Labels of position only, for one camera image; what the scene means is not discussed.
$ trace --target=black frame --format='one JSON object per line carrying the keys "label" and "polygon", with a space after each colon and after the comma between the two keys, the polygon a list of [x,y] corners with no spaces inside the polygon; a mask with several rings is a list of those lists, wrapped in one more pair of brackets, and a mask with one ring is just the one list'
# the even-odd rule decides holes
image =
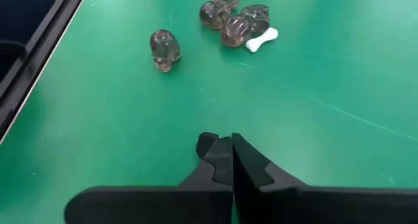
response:
{"label": "black frame", "polygon": [[82,0],[57,0],[0,83],[1,141]]}

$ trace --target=white bone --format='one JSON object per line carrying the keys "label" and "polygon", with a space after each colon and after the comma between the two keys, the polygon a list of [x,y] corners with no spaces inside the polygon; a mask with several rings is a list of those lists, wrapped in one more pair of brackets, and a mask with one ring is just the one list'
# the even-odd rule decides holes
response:
{"label": "white bone", "polygon": [[264,32],[264,34],[260,35],[257,38],[250,39],[249,41],[247,41],[246,47],[251,52],[256,52],[264,42],[274,40],[278,36],[279,32],[276,29],[269,27],[266,30],[266,32]]}

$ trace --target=white line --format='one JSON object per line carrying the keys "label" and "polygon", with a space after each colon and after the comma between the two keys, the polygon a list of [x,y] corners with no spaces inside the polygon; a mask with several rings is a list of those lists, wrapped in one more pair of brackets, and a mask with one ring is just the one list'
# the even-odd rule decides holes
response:
{"label": "white line", "polygon": [[[260,71],[260,72],[263,72],[263,70],[261,70],[260,68],[255,67],[255,66],[252,66],[252,65],[248,65],[248,64],[245,64],[245,63],[240,63],[240,62],[235,62],[235,63],[237,63],[237,64],[239,64],[239,65],[243,65],[243,66],[245,66],[245,67],[249,67],[249,68],[251,68],[251,69],[256,69],[256,70],[258,70],[258,71]],[[276,80],[279,80],[279,78],[278,78],[277,76],[274,76],[273,74],[270,74],[270,73],[265,73],[265,74],[266,74],[266,75],[268,75],[268,76],[271,76],[271,77],[275,78]],[[394,135],[402,136],[402,137],[405,137],[405,138],[408,138],[408,139],[410,139],[410,140],[413,140],[413,141],[418,142],[418,138],[415,138],[415,137],[413,137],[413,136],[407,135],[407,134],[405,134],[405,133],[401,133],[401,132],[395,131],[395,130],[390,129],[390,128],[388,128],[388,127],[385,127],[385,126],[382,126],[382,125],[378,125],[378,124],[373,123],[373,122],[371,122],[371,121],[368,121],[368,120],[366,120],[366,119],[363,119],[363,118],[360,118],[360,117],[355,116],[355,115],[353,115],[353,114],[350,114],[349,112],[346,112],[345,110],[342,110],[342,109],[340,109],[340,108],[338,108],[338,107],[336,107],[336,106],[333,106],[333,105],[331,105],[331,104],[329,104],[329,103],[326,103],[325,101],[323,101],[323,100],[321,100],[321,99],[318,99],[318,98],[316,98],[316,97],[314,97],[314,96],[312,96],[312,95],[309,95],[309,94],[307,94],[307,93],[303,92],[303,91],[302,91],[302,90],[300,90],[300,89],[297,89],[297,88],[295,88],[295,87],[293,87],[293,86],[290,86],[289,84],[285,84],[285,83],[283,83],[282,81],[280,81],[280,82],[281,82],[281,84],[282,84],[282,85],[284,85],[284,86],[288,87],[289,89],[292,89],[293,91],[295,91],[295,92],[297,92],[297,93],[299,93],[299,94],[301,94],[301,95],[303,95],[303,96],[305,96],[305,97],[307,97],[307,98],[309,98],[309,99],[311,99],[311,100],[313,100],[313,101],[315,101],[315,102],[317,102],[317,103],[320,103],[320,104],[322,104],[322,105],[324,105],[324,106],[326,106],[326,107],[328,107],[328,108],[331,108],[331,109],[333,109],[333,110],[335,110],[335,111],[337,111],[337,112],[339,112],[339,113],[341,113],[341,114],[344,114],[344,115],[346,115],[346,116],[348,116],[348,117],[350,117],[350,118],[353,118],[353,119],[355,119],[355,120],[361,121],[361,122],[366,123],[366,124],[368,124],[368,125],[371,125],[371,126],[373,126],[373,127],[377,127],[378,129],[382,129],[382,130],[387,131],[387,132],[389,132],[389,133],[392,133],[392,134],[394,134]]]}

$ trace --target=small white bone figurine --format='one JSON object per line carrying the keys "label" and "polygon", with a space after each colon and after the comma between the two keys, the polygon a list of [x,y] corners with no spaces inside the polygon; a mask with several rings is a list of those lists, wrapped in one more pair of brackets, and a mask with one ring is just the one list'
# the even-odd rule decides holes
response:
{"label": "small white bone figurine", "polygon": [[256,52],[264,42],[274,40],[278,36],[279,32],[276,29],[269,27],[266,30],[266,32],[264,32],[264,34],[260,35],[257,38],[250,39],[249,41],[247,41],[246,47],[251,52]]}

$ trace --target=green surface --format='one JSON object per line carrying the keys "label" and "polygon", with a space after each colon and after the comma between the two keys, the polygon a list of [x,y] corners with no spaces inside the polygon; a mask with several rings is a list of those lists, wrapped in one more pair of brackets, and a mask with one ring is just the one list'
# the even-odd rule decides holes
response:
{"label": "green surface", "polygon": [[[0,223],[62,223],[95,185],[176,185],[199,133],[242,133],[312,185],[418,187],[417,0],[241,0],[279,39],[202,27],[207,0],[85,0],[0,146]],[[154,67],[157,29],[182,58]]]}

